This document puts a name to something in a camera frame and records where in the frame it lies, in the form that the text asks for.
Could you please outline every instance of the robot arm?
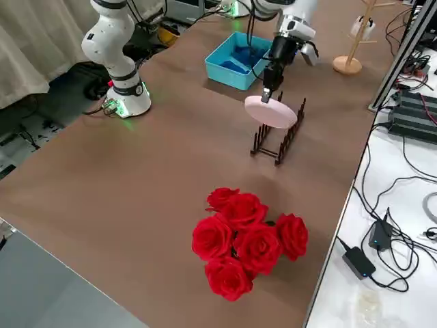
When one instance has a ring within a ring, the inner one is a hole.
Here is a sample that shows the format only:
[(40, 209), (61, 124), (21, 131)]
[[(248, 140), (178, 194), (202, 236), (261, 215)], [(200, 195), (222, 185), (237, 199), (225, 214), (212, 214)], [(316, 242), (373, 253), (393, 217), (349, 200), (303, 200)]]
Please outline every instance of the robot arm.
[(90, 0), (100, 15), (98, 22), (87, 32), (82, 49), (85, 55), (107, 69), (113, 86), (107, 98), (115, 104), (116, 114), (122, 118), (145, 113), (151, 106), (150, 97), (134, 61), (123, 54), (135, 28), (126, 9), (126, 0)]
[(277, 28), (274, 33), (272, 48), (269, 52), (270, 62), (264, 69), (264, 88), (262, 101), (267, 103), (272, 93), (278, 90), (283, 81), (283, 70), (293, 62), (298, 51), (307, 64), (314, 66), (318, 53), (311, 40), (315, 36), (310, 26), (311, 16), (318, 0), (238, 0), (251, 9), (254, 19), (264, 21), (279, 13)]

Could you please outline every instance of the brown table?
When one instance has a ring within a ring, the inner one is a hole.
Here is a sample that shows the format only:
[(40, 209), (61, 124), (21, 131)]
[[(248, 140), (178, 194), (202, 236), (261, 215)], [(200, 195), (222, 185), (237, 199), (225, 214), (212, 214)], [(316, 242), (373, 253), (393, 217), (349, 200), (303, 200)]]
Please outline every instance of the brown table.
[[(257, 124), (241, 100), (261, 84), (239, 92), (209, 81), (203, 64), (245, 20), (235, 24), (198, 23), (142, 67), (146, 115), (81, 117), (0, 184), (4, 219), (151, 328), (300, 327), (371, 124), (364, 108), (383, 72), (338, 75), (338, 48), (316, 39), (322, 63), (297, 57), (285, 75), (283, 101), (307, 97), (285, 162), (250, 157)], [(257, 23), (255, 35), (271, 33), (272, 23)], [(281, 259), (235, 303), (210, 291), (191, 251), (204, 200), (221, 186), (258, 194), (271, 217), (304, 217), (310, 231), (304, 258)]]

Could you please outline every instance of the red rose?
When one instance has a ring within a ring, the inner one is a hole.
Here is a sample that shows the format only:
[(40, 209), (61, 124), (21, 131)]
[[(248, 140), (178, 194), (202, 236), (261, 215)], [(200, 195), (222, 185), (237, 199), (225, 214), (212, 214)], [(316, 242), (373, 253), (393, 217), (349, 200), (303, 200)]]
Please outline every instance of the red rose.
[(217, 188), (211, 192), (206, 199), (206, 201), (211, 205), (209, 210), (216, 210), (220, 212), (223, 207), (226, 206), (231, 196), (236, 195), (240, 192), (239, 189), (229, 189), (229, 188)]
[(284, 248), (284, 254), (296, 261), (307, 252), (308, 229), (301, 217), (294, 214), (282, 214), (276, 222), (279, 240)]
[(241, 193), (229, 199), (221, 214), (228, 220), (231, 228), (245, 229), (264, 220), (268, 207), (261, 204), (251, 193)]
[(231, 254), (233, 231), (217, 214), (201, 220), (193, 231), (191, 247), (202, 260), (208, 261), (225, 254)]
[(236, 301), (253, 287), (240, 261), (231, 256), (211, 260), (205, 265), (205, 274), (211, 290), (228, 301)]
[(264, 275), (270, 273), (282, 254), (276, 229), (266, 224), (238, 232), (234, 247), (246, 270)]

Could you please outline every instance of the wooden mug tree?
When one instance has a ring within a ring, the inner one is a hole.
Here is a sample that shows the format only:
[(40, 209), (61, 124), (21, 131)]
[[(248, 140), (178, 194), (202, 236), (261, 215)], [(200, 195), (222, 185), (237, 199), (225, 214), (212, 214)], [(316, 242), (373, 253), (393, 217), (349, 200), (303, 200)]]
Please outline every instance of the wooden mug tree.
[(365, 3), (367, 6), (366, 13), (364, 14), (364, 18), (361, 21), (360, 29), (358, 30), (358, 33), (355, 36), (354, 44), (352, 45), (352, 48), (350, 49), (348, 56), (340, 56), (334, 59), (333, 66), (334, 69), (341, 73), (346, 75), (352, 75), (357, 74), (361, 71), (361, 63), (354, 58), (355, 52), (358, 48), (358, 45), (360, 43), (376, 43), (376, 41), (363, 41), (364, 31), (367, 26), (367, 22), (369, 21), (371, 11), (376, 7), (385, 7), (387, 5), (394, 5), (394, 2), (389, 3), (380, 3), (376, 4), (377, 0), (361, 0)]

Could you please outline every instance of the pink plate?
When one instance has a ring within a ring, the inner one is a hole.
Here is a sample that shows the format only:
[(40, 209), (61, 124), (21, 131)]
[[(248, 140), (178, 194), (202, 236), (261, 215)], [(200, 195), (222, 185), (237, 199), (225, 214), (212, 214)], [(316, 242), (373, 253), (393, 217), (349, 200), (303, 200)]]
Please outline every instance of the pink plate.
[(275, 99), (264, 103), (261, 96), (249, 96), (244, 101), (244, 108), (258, 122), (273, 128), (289, 128), (298, 121), (296, 114), (287, 105)]

